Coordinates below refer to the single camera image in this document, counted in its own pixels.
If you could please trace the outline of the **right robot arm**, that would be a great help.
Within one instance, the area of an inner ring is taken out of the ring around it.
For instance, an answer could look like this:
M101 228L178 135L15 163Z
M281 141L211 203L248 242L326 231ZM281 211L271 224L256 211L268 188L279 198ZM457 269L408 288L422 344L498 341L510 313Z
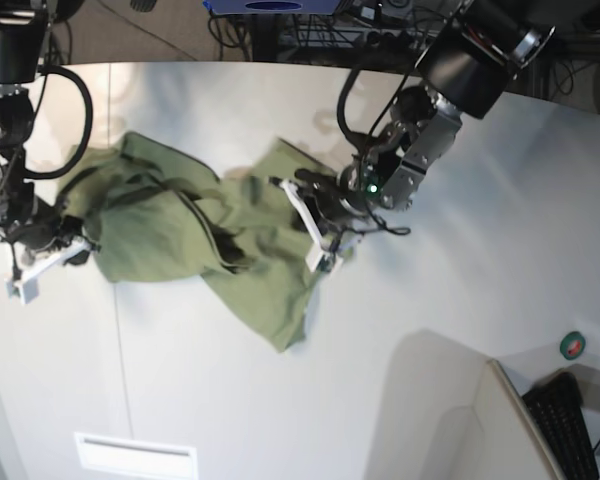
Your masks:
M0 1L0 241L7 245L10 275L7 294L28 304L39 295L38 280L56 265L84 263L95 244L83 223L67 214L63 193L49 204L35 192L38 181L66 176L86 153L94 107L86 83L51 59L53 28L82 7L80 1ZM78 145L61 167L39 172L28 168L25 145L39 103L29 97L29 84L51 76L73 83L84 104L84 126Z

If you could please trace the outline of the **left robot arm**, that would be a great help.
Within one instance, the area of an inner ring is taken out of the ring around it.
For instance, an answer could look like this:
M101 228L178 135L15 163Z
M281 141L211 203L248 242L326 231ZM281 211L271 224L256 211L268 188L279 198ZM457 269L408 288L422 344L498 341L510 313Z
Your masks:
M406 236L380 213L403 211L432 164L452 147L468 115L481 120L509 82L546 47L557 22L536 1L462 1L447 17L412 70L416 85L401 85L378 118L381 129L352 130L345 105L361 67L343 85L336 120L353 146L337 174L301 168L277 181L312 240L309 271L331 271L364 236Z

